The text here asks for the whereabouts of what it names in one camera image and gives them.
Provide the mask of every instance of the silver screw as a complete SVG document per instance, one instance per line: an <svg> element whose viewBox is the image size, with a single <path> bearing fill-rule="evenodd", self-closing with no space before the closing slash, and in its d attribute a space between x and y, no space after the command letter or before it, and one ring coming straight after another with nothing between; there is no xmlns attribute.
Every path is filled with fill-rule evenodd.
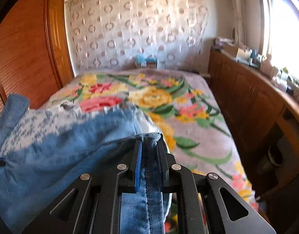
<svg viewBox="0 0 299 234"><path fill-rule="evenodd" d="M209 179L212 179L212 180L218 179L218 175L216 173L209 173L208 177L209 177Z"/></svg>
<svg viewBox="0 0 299 234"><path fill-rule="evenodd" d="M179 165L179 164L173 164L171 166L171 168L174 169L174 170L176 170L176 171L178 171L178 170L181 170L181 165Z"/></svg>
<svg viewBox="0 0 299 234"><path fill-rule="evenodd" d="M90 178L90 174L88 174L88 173L81 174L80 178L82 180L88 180Z"/></svg>
<svg viewBox="0 0 299 234"><path fill-rule="evenodd" d="M118 170L125 170L126 168L127 168L127 166L124 163L117 165Z"/></svg>

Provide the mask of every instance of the floral blanket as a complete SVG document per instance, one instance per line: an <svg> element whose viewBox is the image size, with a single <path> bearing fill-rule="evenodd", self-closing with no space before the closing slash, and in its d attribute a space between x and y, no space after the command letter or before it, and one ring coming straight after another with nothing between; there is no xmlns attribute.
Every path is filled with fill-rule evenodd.
<svg viewBox="0 0 299 234"><path fill-rule="evenodd" d="M201 76L150 69L88 74L54 94L44 108L66 100L85 113L134 103L161 129L178 163L195 173L218 173L257 210L234 141Z"/></svg>

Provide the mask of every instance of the box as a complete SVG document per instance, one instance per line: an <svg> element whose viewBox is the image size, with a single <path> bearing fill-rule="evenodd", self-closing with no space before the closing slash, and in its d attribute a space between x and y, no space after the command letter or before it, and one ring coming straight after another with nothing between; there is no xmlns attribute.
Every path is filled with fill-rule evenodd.
<svg viewBox="0 0 299 234"><path fill-rule="evenodd" d="M236 46L225 44L224 51L231 55L233 58L239 58L248 61L251 55L251 50L244 50Z"/></svg>

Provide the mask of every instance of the bedspread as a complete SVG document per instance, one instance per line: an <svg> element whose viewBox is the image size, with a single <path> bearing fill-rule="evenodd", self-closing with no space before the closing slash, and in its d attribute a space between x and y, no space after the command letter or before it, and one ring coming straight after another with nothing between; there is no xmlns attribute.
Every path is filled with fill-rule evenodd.
<svg viewBox="0 0 299 234"><path fill-rule="evenodd" d="M44 108L62 101L74 102L84 113L135 104L163 132L178 163L195 173L218 173L257 210L233 138L201 76L151 69L87 74L58 91Z"/></svg>

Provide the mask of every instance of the patterned wall covering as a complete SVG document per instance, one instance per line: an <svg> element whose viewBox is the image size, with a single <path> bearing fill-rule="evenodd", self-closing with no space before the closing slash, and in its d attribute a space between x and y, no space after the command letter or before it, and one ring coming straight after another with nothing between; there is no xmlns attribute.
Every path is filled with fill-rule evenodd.
<svg viewBox="0 0 299 234"><path fill-rule="evenodd" d="M157 57L160 68L198 70L204 0L69 0L66 6L80 72L131 68L137 54Z"/></svg>

